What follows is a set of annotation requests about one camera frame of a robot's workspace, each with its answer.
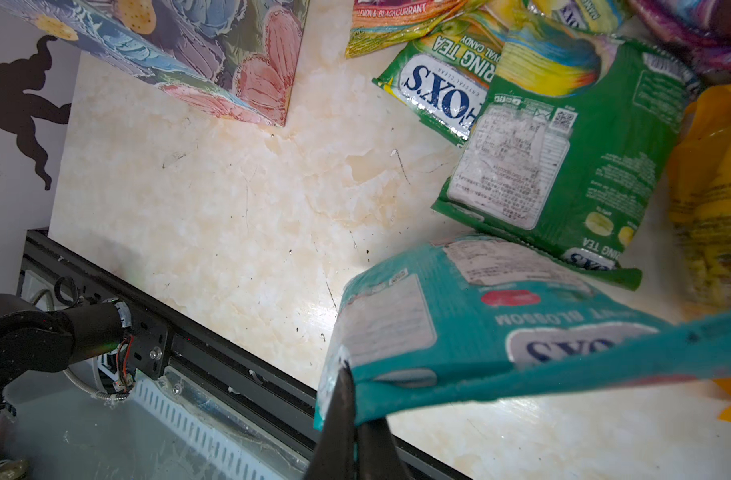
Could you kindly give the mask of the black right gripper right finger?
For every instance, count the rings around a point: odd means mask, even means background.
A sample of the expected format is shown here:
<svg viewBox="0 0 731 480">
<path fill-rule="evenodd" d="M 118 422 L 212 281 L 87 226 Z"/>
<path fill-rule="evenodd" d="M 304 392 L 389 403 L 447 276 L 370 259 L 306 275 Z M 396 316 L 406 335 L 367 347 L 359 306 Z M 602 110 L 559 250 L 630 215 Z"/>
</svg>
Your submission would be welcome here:
<svg viewBox="0 0 731 480">
<path fill-rule="evenodd" d="M 397 454 L 395 437 L 387 419 L 365 422 L 357 428 L 358 478 L 410 480 L 409 470 Z"/>
</svg>

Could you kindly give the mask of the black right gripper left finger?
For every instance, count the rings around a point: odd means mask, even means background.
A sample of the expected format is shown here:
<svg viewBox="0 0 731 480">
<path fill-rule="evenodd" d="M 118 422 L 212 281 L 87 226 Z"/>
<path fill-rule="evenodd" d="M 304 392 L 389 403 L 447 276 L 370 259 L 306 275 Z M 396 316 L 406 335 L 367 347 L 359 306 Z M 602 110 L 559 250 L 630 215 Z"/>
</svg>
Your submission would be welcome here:
<svg viewBox="0 0 731 480">
<path fill-rule="evenodd" d="M 349 365 L 339 370 L 328 413 L 304 479 L 356 478 L 356 398 Z"/>
</svg>

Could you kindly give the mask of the teal Fox's candy packet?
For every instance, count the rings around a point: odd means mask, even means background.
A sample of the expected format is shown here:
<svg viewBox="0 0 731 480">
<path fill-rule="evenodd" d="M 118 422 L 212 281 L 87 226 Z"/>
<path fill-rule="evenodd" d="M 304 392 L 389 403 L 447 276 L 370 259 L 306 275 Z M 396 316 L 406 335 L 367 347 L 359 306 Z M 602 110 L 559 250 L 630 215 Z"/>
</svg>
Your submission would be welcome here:
<svg viewBox="0 0 731 480">
<path fill-rule="evenodd" d="M 675 325 L 519 244 L 425 243 L 346 286 L 314 424 L 338 372 L 356 420 L 451 402 L 731 378 L 731 311 Z"/>
</svg>

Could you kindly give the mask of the dark green Fox's candy packet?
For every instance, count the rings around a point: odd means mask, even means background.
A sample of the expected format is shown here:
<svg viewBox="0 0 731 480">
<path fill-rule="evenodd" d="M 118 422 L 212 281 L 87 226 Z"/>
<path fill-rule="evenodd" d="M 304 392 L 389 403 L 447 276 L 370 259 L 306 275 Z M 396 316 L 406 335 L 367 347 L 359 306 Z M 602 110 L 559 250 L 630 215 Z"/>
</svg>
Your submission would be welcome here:
<svg viewBox="0 0 731 480">
<path fill-rule="evenodd" d="M 663 48 L 521 16 L 433 209 L 636 290 L 619 260 L 699 88 Z"/>
</svg>

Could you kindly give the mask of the floral white paper bag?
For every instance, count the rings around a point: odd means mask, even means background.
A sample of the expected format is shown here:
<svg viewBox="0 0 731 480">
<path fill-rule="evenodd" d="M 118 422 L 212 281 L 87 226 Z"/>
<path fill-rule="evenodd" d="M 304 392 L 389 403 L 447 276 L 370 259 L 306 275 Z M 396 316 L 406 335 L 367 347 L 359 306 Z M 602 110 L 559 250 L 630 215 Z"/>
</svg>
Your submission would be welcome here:
<svg viewBox="0 0 731 480">
<path fill-rule="evenodd" d="M 282 127 L 305 1 L 0 1 L 47 34 L 222 119 Z"/>
</svg>

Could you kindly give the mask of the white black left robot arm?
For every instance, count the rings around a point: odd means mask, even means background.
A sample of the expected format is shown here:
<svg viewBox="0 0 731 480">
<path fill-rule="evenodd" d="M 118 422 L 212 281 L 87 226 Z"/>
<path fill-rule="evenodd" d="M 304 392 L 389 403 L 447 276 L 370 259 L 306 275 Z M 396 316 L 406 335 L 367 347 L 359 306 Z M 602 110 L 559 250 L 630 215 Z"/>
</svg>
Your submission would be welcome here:
<svg viewBox="0 0 731 480">
<path fill-rule="evenodd" d="M 121 301 L 43 311 L 0 294 L 0 410 L 4 388 L 24 373 L 62 372 L 109 353 L 131 326 L 131 310 Z"/>
</svg>

